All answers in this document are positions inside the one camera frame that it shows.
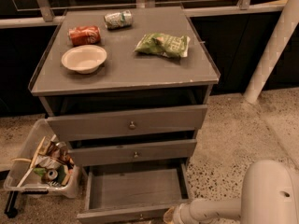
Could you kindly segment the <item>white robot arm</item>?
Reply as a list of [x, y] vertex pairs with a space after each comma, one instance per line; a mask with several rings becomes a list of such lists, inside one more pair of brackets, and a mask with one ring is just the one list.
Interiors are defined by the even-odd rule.
[[216, 218], [240, 224], [299, 224], [298, 172], [280, 162], [256, 161], [245, 173], [239, 199], [194, 199], [164, 213], [165, 224], [211, 224]]

